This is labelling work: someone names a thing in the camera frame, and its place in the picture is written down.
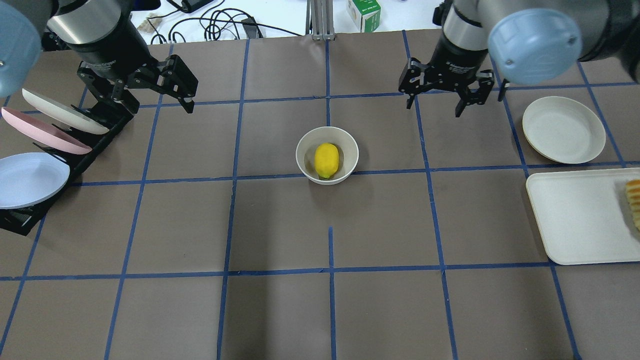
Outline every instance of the bowl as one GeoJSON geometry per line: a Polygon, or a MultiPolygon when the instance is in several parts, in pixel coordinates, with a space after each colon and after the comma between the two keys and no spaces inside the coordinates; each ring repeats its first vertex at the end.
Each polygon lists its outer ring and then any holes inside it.
{"type": "Polygon", "coordinates": [[[522,117],[522,129],[536,151],[565,164],[595,159],[607,141],[604,126],[593,111],[561,96],[532,102],[522,117]]]}
{"type": "Polygon", "coordinates": [[[360,151],[356,140],[347,133],[333,126],[315,128],[302,136],[296,147],[296,162],[300,171],[316,184],[335,185],[344,181],[356,168],[360,151]],[[321,179],[314,166],[316,149],[322,143],[332,143],[338,148],[340,165],[338,171],[329,179],[321,179]]]}

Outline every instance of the green and white box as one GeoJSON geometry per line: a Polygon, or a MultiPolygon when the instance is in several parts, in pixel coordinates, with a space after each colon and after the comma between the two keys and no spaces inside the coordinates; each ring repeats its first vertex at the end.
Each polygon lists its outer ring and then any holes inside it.
{"type": "Polygon", "coordinates": [[[382,8],[376,0],[347,0],[347,11],[361,33],[372,33],[380,25],[382,8]]]}

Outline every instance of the yellow lemon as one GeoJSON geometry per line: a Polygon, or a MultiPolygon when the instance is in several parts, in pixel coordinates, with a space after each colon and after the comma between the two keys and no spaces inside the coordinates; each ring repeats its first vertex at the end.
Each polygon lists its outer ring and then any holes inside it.
{"type": "Polygon", "coordinates": [[[338,148],[332,143],[324,143],[316,149],[316,172],[323,179],[328,179],[338,171],[340,157],[338,148]]]}

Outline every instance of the blue joint cap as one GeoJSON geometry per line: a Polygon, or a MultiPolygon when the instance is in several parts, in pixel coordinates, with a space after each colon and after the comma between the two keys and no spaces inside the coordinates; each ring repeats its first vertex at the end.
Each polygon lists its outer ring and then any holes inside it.
{"type": "Polygon", "coordinates": [[[488,45],[506,79],[535,85],[562,74],[578,60],[582,34],[571,17],[535,8],[500,20],[489,34],[488,45]]]}
{"type": "Polygon", "coordinates": [[[41,34],[14,7],[0,0],[0,97],[18,91],[42,49],[41,34]]]}

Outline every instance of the rectangular tray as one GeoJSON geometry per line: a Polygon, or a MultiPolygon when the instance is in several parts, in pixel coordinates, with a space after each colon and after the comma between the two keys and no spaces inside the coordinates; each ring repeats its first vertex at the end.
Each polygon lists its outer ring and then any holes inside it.
{"type": "Polygon", "coordinates": [[[640,261],[625,184],[640,168],[539,173],[527,193],[547,255],[561,265],[640,261]]]}

